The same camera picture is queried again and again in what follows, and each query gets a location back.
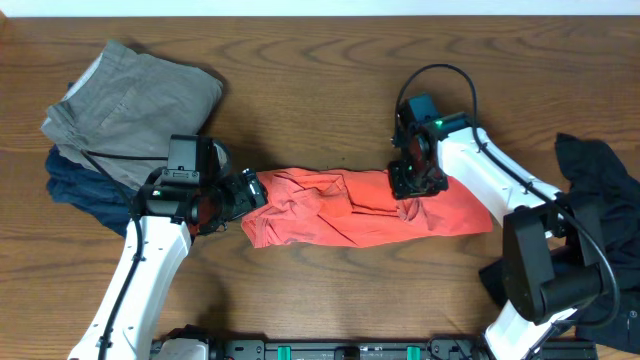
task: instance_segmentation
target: cable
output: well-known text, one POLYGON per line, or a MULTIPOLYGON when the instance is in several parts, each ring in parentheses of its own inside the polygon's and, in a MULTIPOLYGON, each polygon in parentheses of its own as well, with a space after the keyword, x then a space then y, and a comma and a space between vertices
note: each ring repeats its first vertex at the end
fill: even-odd
POLYGON ((105 153, 100 153, 100 152, 97 152, 97 151, 89 151, 89 150, 83 150, 83 151, 86 154, 91 155, 91 156, 103 157, 103 158, 108 158, 108 159, 146 160, 146 161, 150 161, 150 160, 164 160, 164 161, 167 161, 167 160, 169 160, 169 158, 166 157, 166 156, 128 156, 128 155, 105 154, 105 153))
POLYGON ((602 252, 602 250, 600 249, 598 244, 595 242, 595 240, 591 236, 591 234, 589 234, 587 229, 585 229, 584 226, 579 221, 577 221, 571 214, 569 214, 562 206, 558 205, 555 201, 551 200, 545 194, 543 194, 538 189, 533 187, 533 183, 532 182, 528 182, 528 181, 522 179, 520 176, 518 176, 518 174, 516 174, 513 170, 511 170, 509 167, 504 165, 489 150, 487 150, 487 148, 486 148, 487 143, 483 143, 480 140, 480 137, 478 136, 478 119, 477 119, 477 116, 478 116, 478 98, 477 98, 477 94, 476 94, 476 88, 473 85, 473 81, 471 80, 471 77, 467 73, 465 73, 462 69, 460 69, 460 68, 458 68, 458 67, 456 67, 454 65, 450 65, 450 64, 431 64, 431 65, 427 65, 427 66, 424 66, 424 67, 418 69, 418 71, 414 72, 407 79, 407 81, 404 83, 404 85, 400 89, 400 93, 398 94, 398 98, 396 100, 396 106, 395 106, 395 114, 394 114, 395 121, 397 122, 400 119, 400 113, 399 113, 399 111, 400 111, 400 102, 402 101, 402 97, 404 96, 404 92, 407 89, 407 87, 409 86, 409 84, 413 81, 413 79, 415 79, 422 72, 427 71, 429 69, 433 69, 433 68, 445 68, 445 69, 453 70, 453 71, 457 72, 458 74, 460 74, 467 81, 467 84, 469 84, 469 89, 471 90, 472 106, 473 106, 473 113, 472 113, 472 116, 471 116, 471 128, 472 128, 472 133, 473 133, 473 139, 476 142, 476 144, 478 144, 478 148, 480 149, 480 151, 482 151, 502 171, 507 173, 513 179, 515 179, 527 191, 530 191, 532 194, 534 194, 535 196, 540 198, 540 200, 543 200, 545 203, 551 204, 552 206, 554 206, 557 209, 558 213, 560 215, 562 215, 562 217, 571 226, 573 226, 579 233, 581 233, 584 236, 584 238, 587 240, 587 243, 589 243, 589 245, 591 247, 593 247, 593 249, 595 250, 596 254, 598 255, 598 257, 602 261, 602 264, 604 266, 604 269, 605 269, 605 272, 607 274, 607 277, 609 277, 610 280, 611 280, 611 290, 612 290, 612 297, 613 297, 613 299, 612 299, 613 300, 613 306, 611 307, 611 309, 610 309, 609 313, 607 314, 607 316, 604 316, 602 319, 595 320, 595 321, 585 321, 585 322, 578 323, 578 322, 573 322, 571 320, 568 320, 568 321, 567 320, 561 320, 561 321, 558 321, 558 323, 571 324, 571 325, 583 326, 583 327, 601 327, 601 326, 605 326, 605 325, 609 324, 611 321, 613 321, 613 319, 615 319, 615 317, 618 314, 618 310, 620 309, 620 288, 618 287, 618 282, 616 281, 616 277, 615 277, 615 274, 613 273, 613 269, 611 268, 611 264, 609 264, 609 261, 607 260, 607 257, 604 255, 604 253, 602 252))
POLYGON ((122 301, 124 300, 124 296, 127 293, 127 289, 131 284, 133 275, 135 274, 136 269, 138 268, 138 264, 142 259, 142 250, 143 250, 144 244, 142 242, 142 227, 140 226, 140 218, 138 217, 138 214, 136 214, 136 211, 133 207, 133 203, 127 197, 127 194, 125 194, 124 190, 122 189, 122 185, 120 185, 117 181, 115 181, 111 177, 111 175, 109 175, 109 173, 107 173, 102 168, 102 166, 100 166, 100 164, 98 164, 91 156, 89 156, 88 151, 81 150, 80 153, 82 154, 82 156, 84 156, 85 159, 87 159, 87 161, 89 161, 89 163, 91 163, 91 165, 93 165, 93 167, 95 167, 98 170, 98 172, 100 172, 100 174, 102 174, 104 177, 106 177, 109 180, 109 182, 116 188, 118 195, 120 195, 124 203, 127 204, 127 207, 129 208, 129 215, 131 215, 131 219, 133 220, 133 224, 135 225, 135 228, 136 228, 136 236, 137 236, 136 253, 133 256, 131 268, 129 268, 129 273, 127 274, 127 277, 124 279, 122 288, 120 288, 120 293, 118 293, 118 297, 116 298, 116 301, 113 303, 113 308, 111 309, 111 313, 109 314, 109 318, 107 319, 107 323, 104 327, 104 332, 102 333, 102 337, 100 341, 100 350, 98 352, 98 360, 103 360, 106 356, 107 348, 109 347, 111 331, 113 330, 112 329, 113 323, 115 322, 116 316, 118 315, 118 310, 120 310, 120 305, 122 305, 122 301))

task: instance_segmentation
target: dark blue cloth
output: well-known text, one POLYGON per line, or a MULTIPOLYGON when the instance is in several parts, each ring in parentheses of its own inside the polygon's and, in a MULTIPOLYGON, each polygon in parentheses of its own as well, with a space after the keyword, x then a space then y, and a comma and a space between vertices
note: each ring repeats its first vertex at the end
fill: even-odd
MULTIPOLYGON (((71 204, 93 215, 102 225, 120 236, 126 235, 131 217, 127 205, 109 180, 61 156, 55 145, 49 151, 45 168, 51 175, 47 190, 54 202, 71 204)), ((122 187, 127 196, 136 194, 133 189, 122 187)))

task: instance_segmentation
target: gray towel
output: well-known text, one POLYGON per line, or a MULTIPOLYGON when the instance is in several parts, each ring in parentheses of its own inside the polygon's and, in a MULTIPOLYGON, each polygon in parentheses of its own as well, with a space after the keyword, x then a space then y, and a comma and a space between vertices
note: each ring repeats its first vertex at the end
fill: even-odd
MULTIPOLYGON (((174 64, 109 41, 59 103, 42 132, 60 154, 95 170, 81 149, 129 156, 167 156, 172 134, 198 132, 222 96, 222 83, 204 71, 174 64)), ((137 190, 165 161, 96 159, 114 179, 137 190)))

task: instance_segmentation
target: black cable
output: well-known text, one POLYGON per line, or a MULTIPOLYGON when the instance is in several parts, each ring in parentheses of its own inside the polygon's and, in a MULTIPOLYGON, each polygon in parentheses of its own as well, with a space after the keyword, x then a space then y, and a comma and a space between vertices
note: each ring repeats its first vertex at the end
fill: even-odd
POLYGON ((105 154, 97 151, 89 151, 83 150, 85 153, 91 156, 103 157, 108 159, 118 159, 118 160, 169 160, 166 156, 128 156, 128 155, 114 155, 114 154, 105 154))
POLYGON ((595 242, 595 240, 593 239, 591 234, 589 234, 587 229, 585 229, 585 227, 579 221, 577 221, 571 214, 569 214, 562 206, 558 205, 555 201, 551 200, 545 194, 543 194, 538 189, 533 187, 533 183, 532 182, 529 182, 529 181, 526 181, 526 180, 522 179, 520 176, 518 176, 518 174, 516 174, 513 170, 511 170, 509 167, 504 165, 490 151, 487 150, 487 148, 486 148, 487 143, 483 143, 480 140, 480 137, 478 136, 478 119, 477 119, 478 98, 477 98, 477 94, 476 94, 476 88, 473 85, 473 81, 471 80, 471 77, 467 73, 465 73, 462 69, 460 69, 460 68, 458 68, 458 67, 456 67, 454 65, 450 65, 450 64, 431 64, 431 65, 427 65, 427 66, 424 66, 424 67, 418 69, 418 71, 413 73, 409 77, 409 79, 407 79, 405 84, 400 89, 400 93, 398 94, 398 98, 396 100, 395 114, 394 114, 394 116, 396 118, 395 119, 396 122, 399 121, 399 119, 400 119, 400 114, 399 114, 400 102, 402 101, 402 97, 404 96, 404 92, 407 89, 407 87, 409 86, 409 84, 413 81, 413 79, 416 78, 416 76, 420 75, 424 71, 427 71, 427 70, 433 69, 433 68, 445 68, 445 69, 453 70, 453 71, 457 72, 458 74, 460 74, 467 81, 467 84, 469 84, 469 89, 471 90, 471 100, 473 102, 473 104, 472 104, 473 113, 471 115, 471 128, 472 128, 472 133, 473 133, 473 139, 476 142, 476 144, 478 144, 478 148, 480 149, 480 151, 482 151, 502 171, 504 171, 509 176, 514 178, 520 185, 522 185, 525 188, 526 191, 530 191, 532 194, 534 194, 535 196, 540 198, 540 200, 543 200, 545 203, 551 204, 552 206, 554 206, 557 209, 558 213, 560 215, 562 215, 562 217, 571 226, 573 226, 579 233, 581 233, 584 236, 584 238, 587 240, 587 243, 589 243, 589 245, 591 247, 593 247, 593 249, 595 250, 596 254, 598 255, 598 257, 602 261, 602 264, 604 266, 604 269, 605 269, 605 272, 607 274, 607 277, 609 277, 610 280, 611 280, 611 290, 612 290, 612 297, 613 297, 613 299, 612 299, 613 300, 613 306, 611 307, 611 309, 610 309, 609 313, 607 314, 607 316, 604 316, 602 319, 595 320, 595 321, 585 321, 585 322, 579 322, 578 323, 578 322, 574 322, 574 321, 571 321, 571 320, 561 320, 561 321, 558 321, 558 323, 571 324, 571 325, 583 326, 583 327, 601 327, 601 326, 605 326, 605 325, 609 324, 611 321, 613 321, 613 319, 615 319, 615 317, 618 314, 618 310, 620 309, 620 288, 618 287, 618 282, 616 281, 616 277, 615 277, 615 274, 613 273, 613 269, 611 268, 611 264, 609 264, 609 261, 607 260, 607 257, 604 255, 604 253, 602 252, 602 249, 600 249, 600 247, 595 242))
POLYGON ((98 360, 103 360, 106 356, 107 348, 109 348, 111 331, 113 330, 112 329, 113 323, 115 322, 116 316, 118 315, 118 310, 120 310, 120 305, 122 305, 122 301, 124 300, 124 296, 127 293, 127 289, 131 284, 133 275, 135 274, 136 269, 138 268, 138 264, 142 259, 142 250, 143 250, 144 244, 142 242, 142 227, 140 226, 140 218, 138 217, 138 214, 136 213, 133 207, 133 203, 127 197, 127 194, 125 194, 124 190, 122 189, 122 185, 120 185, 120 183, 115 181, 111 177, 111 175, 109 175, 109 173, 107 173, 102 168, 102 166, 100 166, 100 164, 98 164, 93 158, 91 158, 91 156, 89 156, 88 151, 81 150, 80 153, 82 154, 82 156, 84 156, 85 159, 87 159, 87 161, 89 161, 89 163, 91 163, 91 165, 93 165, 93 167, 95 167, 98 170, 98 172, 100 172, 100 174, 102 174, 104 177, 106 177, 109 180, 109 182, 116 188, 116 191, 118 192, 118 195, 120 195, 120 197, 122 198, 122 201, 124 201, 124 203, 127 204, 127 207, 129 208, 129 215, 131 215, 131 219, 133 220, 133 223, 136 228, 136 236, 138 240, 137 246, 136 246, 136 253, 133 256, 133 260, 131 263, 131 268, 129 268, 129 273, 127 274, 127 277, 124 279, 122 288, 120 288, 120 293, 118 293, 118 297, 116 298, 116 301, 113 303, 113 308, 111 309, 111 313, 109 314, 109 318, 107 319, 107 323, 104 327, 104 332, 102 333, 102 337, 100 341, 100 350, 98 352, 98 360))

